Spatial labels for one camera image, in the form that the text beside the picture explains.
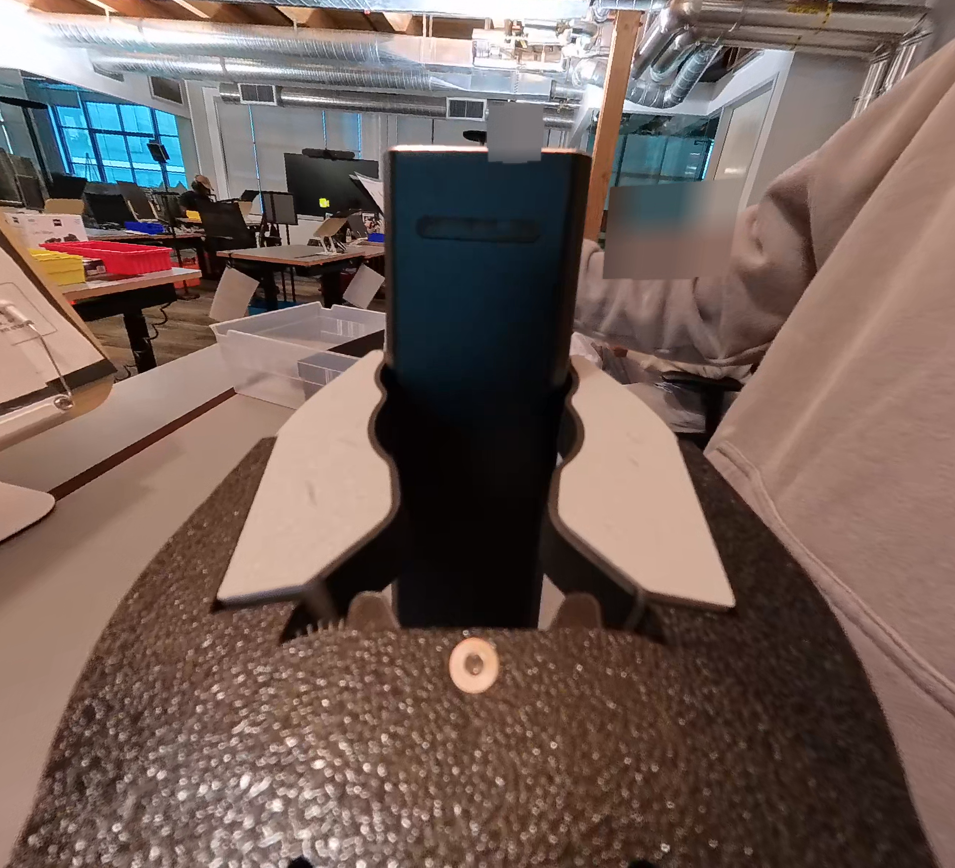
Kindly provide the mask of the wooden post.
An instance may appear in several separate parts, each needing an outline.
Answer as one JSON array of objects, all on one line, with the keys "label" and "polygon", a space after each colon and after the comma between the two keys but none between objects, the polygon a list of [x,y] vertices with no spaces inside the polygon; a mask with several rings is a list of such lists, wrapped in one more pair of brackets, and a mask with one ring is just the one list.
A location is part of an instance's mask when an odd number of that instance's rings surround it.
[{"label": "wooden post", "polygon": [[609,189],[620,122],[627,97],[631,66],[639,34],[642,15],[634,11],[618,11],[615,17],[610,52],[603,80],[595,141],[586,198],[583,237],[597,242],[600,236],[604,205]]}]

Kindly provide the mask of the yellow plastic bin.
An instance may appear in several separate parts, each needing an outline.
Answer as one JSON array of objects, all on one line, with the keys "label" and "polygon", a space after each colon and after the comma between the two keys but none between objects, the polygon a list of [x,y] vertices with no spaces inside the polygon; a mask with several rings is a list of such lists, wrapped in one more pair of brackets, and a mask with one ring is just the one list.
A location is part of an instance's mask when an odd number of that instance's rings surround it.
[{"label": "yellow plastic bin", "polygon": [[29,253],[57,285],[71,287],[86,283],[86,267],[80,255],[47,249],[29,249]]}]

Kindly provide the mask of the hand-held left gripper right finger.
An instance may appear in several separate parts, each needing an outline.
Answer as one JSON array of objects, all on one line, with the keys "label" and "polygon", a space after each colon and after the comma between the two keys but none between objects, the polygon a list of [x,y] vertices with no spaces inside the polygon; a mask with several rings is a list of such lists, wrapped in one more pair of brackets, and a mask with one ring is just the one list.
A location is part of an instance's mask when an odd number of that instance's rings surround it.
[{"label": "hand-held left gripper right finger", "polygon": [[570,358],[548,494],[548,579],[631,630],[649,604],[725,613],[734,590],[675,434],[586,358]]}]

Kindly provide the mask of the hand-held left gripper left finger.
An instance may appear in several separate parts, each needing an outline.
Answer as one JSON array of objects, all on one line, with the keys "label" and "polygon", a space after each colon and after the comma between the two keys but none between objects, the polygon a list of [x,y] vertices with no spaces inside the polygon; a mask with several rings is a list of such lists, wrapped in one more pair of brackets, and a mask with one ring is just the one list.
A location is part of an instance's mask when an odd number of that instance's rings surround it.
[{"label": "hand-held left gripper left finger", "polygon": [[221,578],[220,607],[296,602],[331,622],[394,579],[388,529],[399,477],[376,432],[384,364],[382,350],[367,353],[280,430]]}]

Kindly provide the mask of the brown top work table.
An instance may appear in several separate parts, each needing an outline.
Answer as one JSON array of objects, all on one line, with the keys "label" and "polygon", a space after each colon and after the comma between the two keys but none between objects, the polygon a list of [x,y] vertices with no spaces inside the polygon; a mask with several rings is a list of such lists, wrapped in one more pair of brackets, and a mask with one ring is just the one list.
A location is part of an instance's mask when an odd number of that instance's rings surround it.
[{"label": "brown top work table", "polygon": [[169,306],[178,300],[178,285],[193,284],[199,278],[197,268],[174,267],[138,276],[89,281],[61,290],[64,298],[78,307],[78,315],[86,323],[120,316],[137,373],[145,373],[155,369],[157,361],[144,311]]},{"label": "brown top work table", "polygon": [[271,246],[256,249],[226,250],[217,257],[227,265],[259,282],[267,312],[279,309],[279,289],[276,274],[289,272],[320,282],[321,302],[330,308],[342,304],[344,288],[341,275],[347,270],[357,270],[362,265],[383,260],[385,247],[382,244],[365,244],[347,248],[344,253],[330,254],[314,246]]}]

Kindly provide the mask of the large black monitor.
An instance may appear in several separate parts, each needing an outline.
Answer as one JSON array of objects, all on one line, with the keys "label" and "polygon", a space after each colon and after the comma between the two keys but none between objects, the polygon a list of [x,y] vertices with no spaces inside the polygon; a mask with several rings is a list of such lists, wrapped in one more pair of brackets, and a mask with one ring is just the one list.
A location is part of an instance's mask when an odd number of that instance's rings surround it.
[{"label": "large black monitor", "polygon": [[302,153],[284,154],[286,187],[299,216],[323,217],[354,212],[376,213],[374,197],[355,176],[378,180],[374,160],[329,159]]}]

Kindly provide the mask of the clear plastic bin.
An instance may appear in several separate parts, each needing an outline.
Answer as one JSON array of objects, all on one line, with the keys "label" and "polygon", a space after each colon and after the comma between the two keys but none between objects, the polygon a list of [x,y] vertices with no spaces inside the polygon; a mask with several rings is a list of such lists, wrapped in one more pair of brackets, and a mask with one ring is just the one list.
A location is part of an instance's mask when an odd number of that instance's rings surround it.
[{"label": "clear plastic bin", "polygon": [[211,330],[239,395],[295,410],[367,353],[343,346],[382,338],[386,324],[385,313],[311,303]]}]

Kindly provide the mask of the person's right forearm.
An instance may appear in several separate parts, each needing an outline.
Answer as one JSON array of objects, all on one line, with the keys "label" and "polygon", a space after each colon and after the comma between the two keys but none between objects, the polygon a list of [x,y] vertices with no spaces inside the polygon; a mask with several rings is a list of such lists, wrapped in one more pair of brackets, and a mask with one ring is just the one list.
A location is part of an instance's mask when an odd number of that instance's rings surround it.
[{"label": "person's right forearm", "polygon": [[740,218],[717,278],[607,279],[605,253],[586,242],[576,329],[679,361],[758,361],[790,320],[838,289],[826,263],[884,176],[861,152],[830,143],[776,178]]}]

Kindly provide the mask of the red plastic bin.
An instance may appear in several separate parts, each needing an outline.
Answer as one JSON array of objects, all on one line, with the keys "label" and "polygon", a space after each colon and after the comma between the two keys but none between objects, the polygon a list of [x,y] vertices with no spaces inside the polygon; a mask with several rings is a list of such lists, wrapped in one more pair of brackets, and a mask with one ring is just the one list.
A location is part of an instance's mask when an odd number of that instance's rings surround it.
[{"label": "red plastic bin", "polygon": [[173,251],[163,246],[106,242],[63,241],[40,246],[49,252],[77,255],[98,261],[110,275],[140,276],[173,269]]}]

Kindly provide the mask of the white product box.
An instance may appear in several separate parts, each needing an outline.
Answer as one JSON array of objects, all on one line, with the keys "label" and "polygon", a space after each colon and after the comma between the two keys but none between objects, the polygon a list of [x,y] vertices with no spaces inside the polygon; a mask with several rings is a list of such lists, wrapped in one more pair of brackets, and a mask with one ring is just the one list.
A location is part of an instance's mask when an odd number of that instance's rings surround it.
[{"label": "white product box", "polygon": [[28,249],[41,249],[46,243],[88,241],[80,216],[1,209],[1,217]]}]

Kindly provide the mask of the black multi-port usb hub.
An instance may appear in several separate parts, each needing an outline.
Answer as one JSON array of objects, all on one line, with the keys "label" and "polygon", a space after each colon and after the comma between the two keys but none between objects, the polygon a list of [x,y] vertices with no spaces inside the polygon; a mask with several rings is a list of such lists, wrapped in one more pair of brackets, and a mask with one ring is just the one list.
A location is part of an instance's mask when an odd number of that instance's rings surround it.
[{"label": "black multi-port usb hub", "polygon": [[379,427],[407,527],[406,626],[538,622],[590,166],[560,148],[514,164],[388,153]]}]

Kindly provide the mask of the hanging white sheet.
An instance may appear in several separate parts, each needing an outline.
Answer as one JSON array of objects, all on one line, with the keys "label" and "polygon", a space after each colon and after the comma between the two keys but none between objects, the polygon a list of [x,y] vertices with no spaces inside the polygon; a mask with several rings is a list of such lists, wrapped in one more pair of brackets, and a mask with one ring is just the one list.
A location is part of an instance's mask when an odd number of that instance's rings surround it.
[{"label": "hanging white sheet", "polygon": [[244,318],[258,288],[256,278],[232,266],[226,267],[213,295],[208,312],[210,320],[219,324]]},{"label": "hanging white sheet", "polygon": [[385,275],[369,264],[363,264],[355,271],[348,287],[344,290],[342,301],[353,308],[366,311],[376,300],[385,282]]}]

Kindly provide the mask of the document board with printed sheet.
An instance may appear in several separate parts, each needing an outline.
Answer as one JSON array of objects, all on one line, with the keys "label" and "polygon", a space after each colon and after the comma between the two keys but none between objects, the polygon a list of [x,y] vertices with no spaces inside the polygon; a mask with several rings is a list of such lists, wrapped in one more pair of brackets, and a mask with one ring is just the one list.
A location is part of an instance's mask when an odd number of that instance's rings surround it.
[{"label": "document board with printed sheet", "polygon": [[98,408],[115,375],[62,289],[2,216],[2,449]]}]

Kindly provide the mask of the black office chair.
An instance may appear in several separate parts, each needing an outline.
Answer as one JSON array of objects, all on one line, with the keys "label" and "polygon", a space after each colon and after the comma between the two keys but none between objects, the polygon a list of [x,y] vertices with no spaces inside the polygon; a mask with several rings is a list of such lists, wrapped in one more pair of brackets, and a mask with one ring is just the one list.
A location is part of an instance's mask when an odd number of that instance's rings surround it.
[{"label": "black office chair", "polygon": [[235,201],[205,201],[197,209],[206,250],[222,254],[256,247],[256,235]]}]

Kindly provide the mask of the silver bent pipes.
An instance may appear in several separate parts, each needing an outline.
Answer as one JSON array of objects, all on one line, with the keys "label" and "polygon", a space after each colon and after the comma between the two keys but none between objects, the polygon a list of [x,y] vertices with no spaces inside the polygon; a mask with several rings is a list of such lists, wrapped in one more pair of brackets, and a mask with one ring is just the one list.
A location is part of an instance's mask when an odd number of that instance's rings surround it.
[{"label": "silver bent pipes", "polygon": [[829,0],[671,0],[651,14],[627,100],[670,109],[729,48],[887,61],[933,32],[924,6]]}]

